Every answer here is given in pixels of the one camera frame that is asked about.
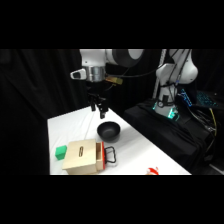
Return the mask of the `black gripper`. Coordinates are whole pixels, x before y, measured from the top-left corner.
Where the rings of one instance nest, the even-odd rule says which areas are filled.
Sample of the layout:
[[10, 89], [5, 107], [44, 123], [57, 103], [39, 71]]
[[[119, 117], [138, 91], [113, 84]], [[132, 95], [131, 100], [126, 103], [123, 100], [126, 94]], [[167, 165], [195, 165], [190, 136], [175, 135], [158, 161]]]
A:
[[88, 100], [91, 106], [91, 110], [94, 112], [96, 111], [95, 102], [100, 103], [99, 110], [100, 110], [100, 118], [104, 119], [105, 114], [108, 112], [108, 104], [103, 96], [105, 90], [105, 83], [104, 82], [87, 82], [87, 94]]

